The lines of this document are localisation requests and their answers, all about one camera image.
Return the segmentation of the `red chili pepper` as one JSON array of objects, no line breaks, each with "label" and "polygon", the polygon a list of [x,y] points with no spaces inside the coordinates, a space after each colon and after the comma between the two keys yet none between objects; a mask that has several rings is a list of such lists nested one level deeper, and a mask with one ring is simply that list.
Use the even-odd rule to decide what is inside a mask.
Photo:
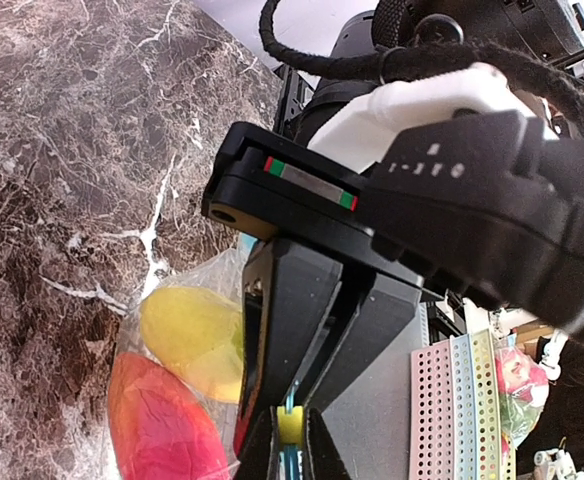
[{"label": "red chili pepper", "polygon": [[132,352],[114,361],[108,423],[124,479],[230,479],[215,423],[172,373]]}]

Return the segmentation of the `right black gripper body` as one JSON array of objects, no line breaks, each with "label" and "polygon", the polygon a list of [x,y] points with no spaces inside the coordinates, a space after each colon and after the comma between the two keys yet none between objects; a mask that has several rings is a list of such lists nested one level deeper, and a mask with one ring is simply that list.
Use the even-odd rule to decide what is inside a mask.
[{"label": "right black gripper body", "polygon": [[204,188],[203,216],[259,240],[285,237],[343,264],[360,264],[421,288],[444,290],[371,247],[355,218],[362,176],[291,140],[248,122],[229,128]]}]

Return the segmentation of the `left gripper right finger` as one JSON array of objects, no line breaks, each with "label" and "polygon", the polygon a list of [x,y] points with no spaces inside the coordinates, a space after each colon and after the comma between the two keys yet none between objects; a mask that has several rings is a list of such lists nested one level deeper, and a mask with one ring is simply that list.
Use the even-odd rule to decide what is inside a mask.
[{"label": "left gripper right finger", "polygon": [[305,412],[302,477],[309,480],[350,480],[321,412],[316,408]]}]

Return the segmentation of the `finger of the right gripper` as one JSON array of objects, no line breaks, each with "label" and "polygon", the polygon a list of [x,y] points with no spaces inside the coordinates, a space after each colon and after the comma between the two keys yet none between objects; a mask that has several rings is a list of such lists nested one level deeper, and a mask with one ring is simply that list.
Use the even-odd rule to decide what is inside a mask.
[{"label": "finger of the right gripper", "polygon": [[423,280],[347,269],[331,304],[327,336],[299,385],[299,403],[324,411],[414,318]]},{"label": "finger of the right gripper", "polygon": [[343,265],[287,238],[255,245],[243,269],[244,372],[233,447],[245,456],[257,419],[290,390],[306,402],[321,369],[306,358],[341,288]]}]

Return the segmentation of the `small blue zip bag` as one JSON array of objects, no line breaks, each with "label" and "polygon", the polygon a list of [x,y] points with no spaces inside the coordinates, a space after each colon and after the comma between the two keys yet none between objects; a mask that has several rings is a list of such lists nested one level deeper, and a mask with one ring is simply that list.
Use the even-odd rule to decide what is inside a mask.
[{"label": "small blue zip bag", "polygon": [[256,479],[233,448],[244,368],[242,235],[158,280],[125,319],[107,393],[113,479]]}]

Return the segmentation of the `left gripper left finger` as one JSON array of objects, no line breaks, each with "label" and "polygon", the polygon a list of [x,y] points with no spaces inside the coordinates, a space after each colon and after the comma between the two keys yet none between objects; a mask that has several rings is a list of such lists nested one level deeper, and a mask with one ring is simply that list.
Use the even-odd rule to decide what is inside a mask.
[{"label": "left gripper left finger", "polygon": [[277,480],[280,435],[277,408],[262,411],[251,425],[240,454],[234,480]]}]

